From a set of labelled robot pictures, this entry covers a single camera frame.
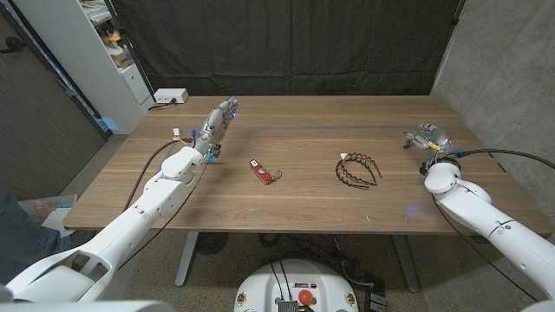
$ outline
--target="red pocket knife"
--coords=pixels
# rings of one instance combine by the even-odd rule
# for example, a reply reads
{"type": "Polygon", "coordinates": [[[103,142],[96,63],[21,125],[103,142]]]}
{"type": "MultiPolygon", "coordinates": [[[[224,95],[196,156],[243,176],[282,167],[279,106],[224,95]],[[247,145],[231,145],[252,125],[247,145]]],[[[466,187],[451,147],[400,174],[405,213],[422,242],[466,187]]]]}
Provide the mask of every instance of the red pocket knife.
{"type": "Polygon", "coordinates": [[[266,185],[272,182],[272,177],[269,172],[267,172],[262,165],[260,165],[256,160],[251,160],[251,169],[254,173],[262,180],[262,182],[266,185]]]}

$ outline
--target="red button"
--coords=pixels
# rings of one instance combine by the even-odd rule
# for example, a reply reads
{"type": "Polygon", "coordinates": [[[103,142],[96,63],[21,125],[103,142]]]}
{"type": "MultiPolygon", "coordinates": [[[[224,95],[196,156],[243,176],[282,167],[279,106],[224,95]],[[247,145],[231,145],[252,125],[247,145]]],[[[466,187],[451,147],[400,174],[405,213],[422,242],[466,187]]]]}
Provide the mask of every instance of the red button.
{"type": "Polygon", "coordinates": [[[298,293],[298,301],[303,305],[310,305],[312,303],[312,293],[306,289],[301,290],[301,292],[298,293]]]}

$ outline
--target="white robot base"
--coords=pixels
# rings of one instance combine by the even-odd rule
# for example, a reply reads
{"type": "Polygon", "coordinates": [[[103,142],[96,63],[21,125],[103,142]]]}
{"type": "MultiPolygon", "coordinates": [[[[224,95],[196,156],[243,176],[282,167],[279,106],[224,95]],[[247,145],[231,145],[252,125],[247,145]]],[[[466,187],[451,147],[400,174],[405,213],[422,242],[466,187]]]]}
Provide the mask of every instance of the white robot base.
{"type": "Polygon", "coordinates": [[[355,292],[342,276],[325,265],[297,258],[267,264],[247,277],[238,289],[233,311],[278,312],[282,293],[283,301],[296,301],[299,307],[308,296],[308,306],[315,312],[358,311],[355,292]]]}

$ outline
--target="black curtain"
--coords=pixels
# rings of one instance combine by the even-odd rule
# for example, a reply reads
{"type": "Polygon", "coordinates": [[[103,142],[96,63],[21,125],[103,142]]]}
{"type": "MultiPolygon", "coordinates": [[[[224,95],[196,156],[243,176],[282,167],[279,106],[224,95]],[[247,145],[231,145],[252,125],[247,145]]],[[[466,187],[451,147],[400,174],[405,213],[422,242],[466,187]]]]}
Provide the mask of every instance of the black curtain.
{"type": "Polygon", "coordinates": [[[459,0],[113,1],[153,89],[429,94],[459,0]]]}

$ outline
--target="white power strip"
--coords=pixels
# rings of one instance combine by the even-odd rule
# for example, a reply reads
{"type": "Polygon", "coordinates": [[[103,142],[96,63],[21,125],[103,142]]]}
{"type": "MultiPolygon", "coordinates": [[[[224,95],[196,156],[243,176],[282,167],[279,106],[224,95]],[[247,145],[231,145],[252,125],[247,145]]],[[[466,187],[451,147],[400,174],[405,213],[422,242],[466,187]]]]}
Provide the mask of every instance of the white power strip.
{"type": "Polygon", "coordinates": [[[154,93],[154,99],[158,104],[167,104],[175,99],[174,103],[185,103],[189,93],[185,88],[159,88],[154,93]]]}

